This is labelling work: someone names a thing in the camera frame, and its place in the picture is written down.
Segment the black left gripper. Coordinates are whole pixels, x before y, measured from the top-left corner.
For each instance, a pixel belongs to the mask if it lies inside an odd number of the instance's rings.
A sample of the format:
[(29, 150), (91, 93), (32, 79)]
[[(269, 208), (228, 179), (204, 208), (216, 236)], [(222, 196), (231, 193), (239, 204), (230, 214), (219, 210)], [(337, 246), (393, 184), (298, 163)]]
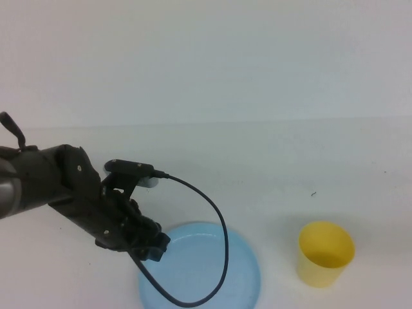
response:
[(48, 204), (112, 251), (132, 253), (141, 261), (160, 261), (171, 239), (161, 226), (142, 216), (135, 200), (98, 182), (75, 185), (70, 195)]

